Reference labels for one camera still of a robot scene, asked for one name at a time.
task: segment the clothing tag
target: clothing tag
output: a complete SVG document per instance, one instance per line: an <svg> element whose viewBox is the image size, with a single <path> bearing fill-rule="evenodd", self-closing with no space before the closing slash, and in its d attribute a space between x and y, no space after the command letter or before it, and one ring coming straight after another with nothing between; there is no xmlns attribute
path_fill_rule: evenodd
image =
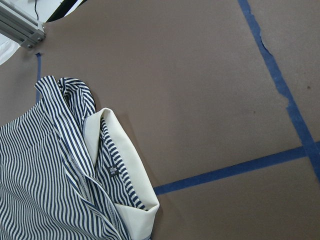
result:
<svg viewBox="0 0 320 240"><path fill-rule="evenodd" d="M109 166L108 167L108 172L109 172L110 177L114 177L114 176L119 175L119 171L118 171L117 165Z"/></svg>

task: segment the black and white striped fabric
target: black and white striped fabric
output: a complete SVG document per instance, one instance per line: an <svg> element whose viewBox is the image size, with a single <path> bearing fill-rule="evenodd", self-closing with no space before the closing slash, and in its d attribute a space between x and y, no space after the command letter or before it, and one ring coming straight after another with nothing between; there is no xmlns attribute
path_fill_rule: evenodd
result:
<svg viewBox="0 0 320 240"><path fill-rule="evenodd" d="M149 204L143 191L146 204L139 198L139 181L131 181L103 117L96 159L88 150L84 128L96 116L88 87L47 76L36 88L42 99L0 128L0 239L149 239L131 224L141 214L155 214L159 203L152 196L155 204ZM128 214L132 209L137 214ZM150 219L144 224L153 225Z"/></svg>

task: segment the painter's tape strip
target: painter's tape strip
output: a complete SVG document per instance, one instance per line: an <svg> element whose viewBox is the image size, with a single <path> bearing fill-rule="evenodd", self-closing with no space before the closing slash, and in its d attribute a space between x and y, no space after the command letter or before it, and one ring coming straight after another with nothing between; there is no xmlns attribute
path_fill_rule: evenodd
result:
<svg viewBox="0 0 320 240"><path fill-rule="evenodd" d="M238 174L247 173L253 170L266 168L269 166L285 163L306 157L305 149L301 146L287 151L282 151L273 155L261 157L251 161L239 163L237 165L228 166L222 169L203 173L197 176L185 178L179 181L157 186L154 188L156 195L166 194L173 191L189 188L192 186L212 182L219 179L228 178Z"/></svg>
<svg viewBox="0 0 320 240"><path fill-rule="evenodd" d="M287 83L282 76L282 73L274 56L266 49L262 42L260 26L257 23L255 16L251 13L251 8L248 1L238 0L238 2L278 92L288 99L288 106L286 109L300 138L306 155L311 161L314 173L320 181L319 149L308 130L308 127L298 109L298 106L294 100L293 95L290 92Z"/></svg>
<svg viewBox="0 0 320 240"><path fill-rule="evenodd" d="M36 74L36 80L39 81L40 78L41 78L41 54L40 52L38 52L36 54L36 59L37 59L37 62L38 62L38 70L37 70L37 74ZM38 90L36 90L36 93L35 93L35 102L39 102L40 100L40 93Z"/></svg>

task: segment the clothing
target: clothing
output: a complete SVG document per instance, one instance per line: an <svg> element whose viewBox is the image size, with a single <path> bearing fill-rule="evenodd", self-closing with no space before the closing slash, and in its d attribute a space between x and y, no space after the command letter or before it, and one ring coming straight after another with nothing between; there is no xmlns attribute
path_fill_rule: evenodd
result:
<svg viewBox="0 0 320 240"><path fill-rule="evenodd" d="M0 128L0 239L149 239L159 202L113 112L78 79L35 87Z"/></svg>

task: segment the wire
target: wire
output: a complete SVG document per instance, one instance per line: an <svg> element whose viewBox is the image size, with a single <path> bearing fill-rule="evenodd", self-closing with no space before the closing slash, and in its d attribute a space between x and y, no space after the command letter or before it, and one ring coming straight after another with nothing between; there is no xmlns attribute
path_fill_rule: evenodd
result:
<svg viewBox="0 0 320 240"><path fill-rule="evenodd" d="M35 11L35 14L36 14L36 19L39 21L39 15L37 13L37 0L35 0L35 2L34 2L34 11Z"/></svg>

